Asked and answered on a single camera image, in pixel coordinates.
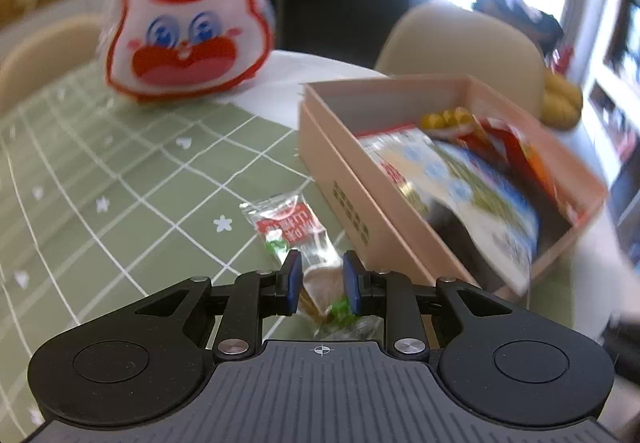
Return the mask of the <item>small clear red-label candy packet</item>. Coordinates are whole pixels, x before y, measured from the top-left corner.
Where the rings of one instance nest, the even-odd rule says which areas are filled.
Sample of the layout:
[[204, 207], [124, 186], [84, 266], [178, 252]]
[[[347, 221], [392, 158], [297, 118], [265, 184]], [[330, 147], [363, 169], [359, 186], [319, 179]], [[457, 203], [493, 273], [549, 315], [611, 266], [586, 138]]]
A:
[[380, 319], [350, 312], [343, 258], [303, 194], [279, 194], [240, 208], [274, 259], [282, 263], [292, 250], [302, 257], [297, 312], [314, 325], [314, 338], [372, 340], [378, 336]]

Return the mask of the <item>red white rabbit bag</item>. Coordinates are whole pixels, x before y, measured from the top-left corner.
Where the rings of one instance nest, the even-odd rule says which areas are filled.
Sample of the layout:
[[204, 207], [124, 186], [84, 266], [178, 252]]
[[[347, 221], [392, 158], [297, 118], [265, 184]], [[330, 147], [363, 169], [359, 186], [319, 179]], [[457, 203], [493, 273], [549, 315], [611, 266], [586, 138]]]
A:
[[140, 103], [230, 90], [256, 76], [273, 46], [269, 0], [105, 0], [105, 82]]

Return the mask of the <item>beige chair behind table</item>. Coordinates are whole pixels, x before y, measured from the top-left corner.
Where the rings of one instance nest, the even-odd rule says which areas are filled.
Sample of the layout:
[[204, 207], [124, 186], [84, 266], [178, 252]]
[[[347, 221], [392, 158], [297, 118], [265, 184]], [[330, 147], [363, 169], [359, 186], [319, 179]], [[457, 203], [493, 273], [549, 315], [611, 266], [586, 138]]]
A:
[[23, 40], [1, 64], [1, 115], [51, 81], [96, 57], [99, 14], [66, 18]]

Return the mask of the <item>red chicken leg packet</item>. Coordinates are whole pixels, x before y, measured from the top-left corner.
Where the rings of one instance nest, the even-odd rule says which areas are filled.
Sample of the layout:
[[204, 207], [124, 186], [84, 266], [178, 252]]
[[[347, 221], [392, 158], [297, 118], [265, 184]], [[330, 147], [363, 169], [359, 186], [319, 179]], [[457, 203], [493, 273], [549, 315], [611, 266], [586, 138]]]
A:
[[584, 214], [576, 200], [562, 188], [558, 178], [518, 128], [496, 118], [476, 118], [473, 115], [466, 118], [467, 122], [442, 129], [442, 133], [492, 166], [508, 169], [514, 176], [535, 184], [570, 223], [577, 225], [582, 220]]

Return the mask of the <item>blue seaweed snack packet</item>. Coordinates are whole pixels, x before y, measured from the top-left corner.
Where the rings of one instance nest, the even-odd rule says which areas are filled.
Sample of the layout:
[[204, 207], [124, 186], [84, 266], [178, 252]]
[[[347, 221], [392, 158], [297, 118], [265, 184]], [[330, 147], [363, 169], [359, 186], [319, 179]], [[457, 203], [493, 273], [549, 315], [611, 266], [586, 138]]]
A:
[[508, 178], [465, 148], [416, 127], [358, 142], [480, 284], [527, 291], [539, 220]]

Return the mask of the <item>green checked tablecloth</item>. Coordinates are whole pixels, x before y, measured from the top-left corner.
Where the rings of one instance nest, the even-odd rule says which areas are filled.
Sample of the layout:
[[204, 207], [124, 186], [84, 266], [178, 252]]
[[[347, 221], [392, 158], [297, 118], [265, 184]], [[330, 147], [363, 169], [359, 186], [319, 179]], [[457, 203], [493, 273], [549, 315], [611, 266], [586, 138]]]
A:
[[276, 52], [222, 96], [142, 106], [88, 64], [1, 122], [1, 437], [41, 423], [30, 357], [51, 337], [183, 279], [230, 284], [272, 255], [241, 205], [302, 193], [348, 239], [297, 151], [307, 82], [363, 69]]

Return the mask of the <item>pink cardboard box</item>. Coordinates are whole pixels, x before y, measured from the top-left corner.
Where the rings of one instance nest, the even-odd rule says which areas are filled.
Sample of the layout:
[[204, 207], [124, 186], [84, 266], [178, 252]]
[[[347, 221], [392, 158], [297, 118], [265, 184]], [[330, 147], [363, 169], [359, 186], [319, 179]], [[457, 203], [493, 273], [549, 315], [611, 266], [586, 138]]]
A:
[[299, 154], [364, 263], [523, 297], [602, 209], [604, 184], [470, 76], [313, 82]]

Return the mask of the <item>beige chair at right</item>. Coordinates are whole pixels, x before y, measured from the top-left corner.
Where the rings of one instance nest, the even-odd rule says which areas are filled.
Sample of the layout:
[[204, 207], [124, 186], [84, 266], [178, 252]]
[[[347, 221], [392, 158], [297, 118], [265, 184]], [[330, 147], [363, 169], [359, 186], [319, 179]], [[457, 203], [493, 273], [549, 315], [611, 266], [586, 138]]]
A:
[[536, 118], [544, 60], [526, 35], [492, 16], [434, 1], [406, 12], [388, 35], [375, 70], [387, 76], [469, 75]]

